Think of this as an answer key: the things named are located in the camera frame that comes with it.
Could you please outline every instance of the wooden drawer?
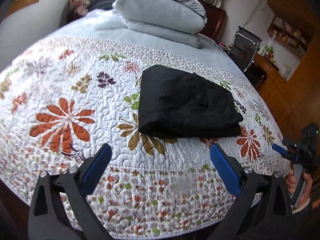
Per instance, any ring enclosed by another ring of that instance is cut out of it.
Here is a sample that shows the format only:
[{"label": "wooden drawer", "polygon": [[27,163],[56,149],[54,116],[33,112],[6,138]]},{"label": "wooden drawer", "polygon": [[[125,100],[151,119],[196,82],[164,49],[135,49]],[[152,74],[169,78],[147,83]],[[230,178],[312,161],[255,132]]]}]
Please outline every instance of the wooden drawer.
[{"label": "wooden drawer", "polygon": [[281,123],[291,112],[290,106],[280,91],[268,102],[268,108],[275,118],[276,123]]},{"label": "wooden drawer", "polygon": [[276,85],[276,87],[281,90],[281,88],[284,86],[285,82],[284,80],[279,76],[279,74],[276,71],[272,71],[270,75],[268,75],[269,78],[273,81],[273,83]]},{"label": "wooden drawer", "polygon": [[270,75],[273,71],[272,67],[259,54],[254,56],[254,64],[259,65],[267,75]]},{"label": "wooden drawer", "polygon": [[268,102],[278,93],[279,90],[276,85],[271,81],[270,78],[267,79],[259,86],[258,93],[262,99],[268,104]]}]

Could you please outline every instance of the chair backrest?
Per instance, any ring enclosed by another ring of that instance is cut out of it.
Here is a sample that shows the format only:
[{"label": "chair backrest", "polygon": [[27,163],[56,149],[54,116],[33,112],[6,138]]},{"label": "chair backrest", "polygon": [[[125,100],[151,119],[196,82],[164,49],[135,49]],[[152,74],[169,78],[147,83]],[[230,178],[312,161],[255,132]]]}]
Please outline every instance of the chair backrest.
[{"label": "chair backrest", "polygon": [[258,36],[239,26],[228,56],[242,72],[245,72],[250,66],[260,43],[261,39]]}]

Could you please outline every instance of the floral quilt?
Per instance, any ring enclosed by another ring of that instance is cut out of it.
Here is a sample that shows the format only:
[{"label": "floral quilt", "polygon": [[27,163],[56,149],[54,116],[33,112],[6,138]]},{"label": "floral quilt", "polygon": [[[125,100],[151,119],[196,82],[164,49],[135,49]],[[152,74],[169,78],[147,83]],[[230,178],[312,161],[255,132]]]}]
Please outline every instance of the floral quilt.
[{"label": "floral quilt", "polygon": [[[155,64],[196,73],[230,90],[244,117],[241,134],[179,139],[140,134],[141,74]],[[112,160],[87,201],[118,239],[171,237],[223,219],[235,197],[210,161],[216,142],[258,173],[290,170],[289,161],[271,148],[281,144],[281,132],[248,82],[155,49],[82,37],[43,39],[1,73],[0,98],[0,178],[27,204],[41,171],[65,172],[110,144]],[[61,199],[79,228],[67,197]]]}]

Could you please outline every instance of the bed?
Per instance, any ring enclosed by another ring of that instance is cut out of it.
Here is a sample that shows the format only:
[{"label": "bed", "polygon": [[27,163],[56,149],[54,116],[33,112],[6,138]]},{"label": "bed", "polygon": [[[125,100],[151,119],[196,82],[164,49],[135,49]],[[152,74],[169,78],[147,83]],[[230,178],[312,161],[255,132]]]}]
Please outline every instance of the bed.
[{"label": "bed", "polygon": [[[210,161],[209,148],[216,142],[257,173],[287,175],[289,162],[271,149],[282,141],[274,118],[209,37],[200,35],[201,49],[196,49],[128,29],[114,11],[95,10],[17,57],[0,74],[0,179],[11,214],[17,212],[12,206],[27,213],[41,171],[57,174],[79,166],[103,143],[112,147],[112,159],[87,201],[115,239],[169,238],[223,219],[235,197]],[[196,73],[230,90],[244,117],[240,136],[139,134],[140,77],[156,64]],[[61,199],[79,228],[66,196]],[[26,228],[27,218],[19,218],[20,228]]]}]

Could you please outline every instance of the metal screw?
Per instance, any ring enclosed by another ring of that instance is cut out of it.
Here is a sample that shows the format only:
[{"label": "metal screw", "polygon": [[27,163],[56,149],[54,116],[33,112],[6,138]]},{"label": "metal screw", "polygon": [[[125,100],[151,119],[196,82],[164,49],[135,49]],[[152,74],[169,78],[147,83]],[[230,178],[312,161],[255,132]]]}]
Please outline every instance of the metal screw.
[{"label": "metal screw", "polygon": [[78,168],[77,167],[71,167],[69,169],[69,173],[73,174],[73,173],[76,173],[78,171]]},{"label": "metal screw", "polygon": [[244,167],[244,172],[246,173],[246,174],[250,174],[250,173],[252,173],[253,172],[253,169],[252,168],[250,168],[250,167]]},{"label": "metal screw", "polygon": [[43,172],[40,173],[40,177],[41,177],[41,178],[44,178],[45,176],[47,176],[47,174],[48,174],[48,173],[47,173],[46,171],[43,171]]},{"label": "metal screw", "polygon": [[281,175],[281,173],[279,171],[276,171],[274,173],[274,175],[275,175],[276,178],[281,178],[282,177],[282,175]]}]

